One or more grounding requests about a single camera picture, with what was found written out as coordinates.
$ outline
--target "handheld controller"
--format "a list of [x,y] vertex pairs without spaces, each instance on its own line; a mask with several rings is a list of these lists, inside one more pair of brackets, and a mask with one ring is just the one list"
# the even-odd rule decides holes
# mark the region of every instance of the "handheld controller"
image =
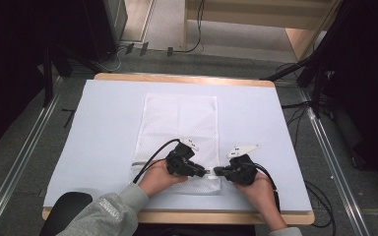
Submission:
[[172,150],[168,156],[165,158],[167,161],[167,171],[169,174],[178,174],[185,176],[203,177],[207,171],[202,165],[196,164],[189,160],[190,157],[194,156],[193,150],[179,143],[174,150]]
[[214,171],[218,176],[223,176],[228,181],[247,186],[254,182],[257,167],[250,156],[243,154],[232,158],[228,166],[215,167]]

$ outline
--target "gray sweater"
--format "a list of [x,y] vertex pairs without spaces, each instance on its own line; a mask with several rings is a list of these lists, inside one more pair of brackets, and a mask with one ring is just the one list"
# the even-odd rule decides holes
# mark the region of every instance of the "gray sweater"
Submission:
[[[130,184],[119,195],[107,194],[85,207],[58,235],[133,235],[138,226],[137,213],[149,197]],[[299,236],[298,228],[274,231],[270,236]]]

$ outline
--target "hand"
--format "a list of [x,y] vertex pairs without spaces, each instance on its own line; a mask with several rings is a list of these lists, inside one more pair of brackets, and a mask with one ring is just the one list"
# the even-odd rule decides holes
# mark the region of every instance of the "hand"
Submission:
[[241,186],[234,183],[234,186],[260,212],[271,231],[287,228],[284,219],[276,207],[272,184],[266,175],[259,172],[256,174],[253,184]]
[[170,175],[167,172],[167,162],[161,160],[146,171],[139,186],[146,192],[147,196],[151,197],[173,184],[181,183],[186,180],[188,180],[187,176]]

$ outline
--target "white cloth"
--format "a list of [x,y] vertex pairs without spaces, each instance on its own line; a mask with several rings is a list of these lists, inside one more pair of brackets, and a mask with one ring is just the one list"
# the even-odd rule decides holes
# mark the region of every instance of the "white cloth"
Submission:
[[[199,151],[190,158],[205,168],[220,165],[218,142],[218,103],[214,96],[153,94],[146,96],[143,120],[133,163],[143,163],[166,142],[191,139]],[[155,159],[165,158],[177,143],[165,147]],[[130,180],[143,165],[131,167]],[[220,179],[193,177],[173,185],[168,191],[183,194],[212,193],[221,188]]]

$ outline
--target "wrist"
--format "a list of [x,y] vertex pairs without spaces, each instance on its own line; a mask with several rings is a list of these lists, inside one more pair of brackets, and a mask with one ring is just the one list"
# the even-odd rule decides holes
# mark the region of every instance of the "wrist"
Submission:
[[284,219],[275,207],[264,209],[261,214],[271,232],[287,228]]
[[145,182],[140,182],[140,184],[138,185],[143,191],[144,193],[146,193],[146,195],[150,198],[152,195],[154,195],[153,193],[153,190],[152,188],[146,184]]

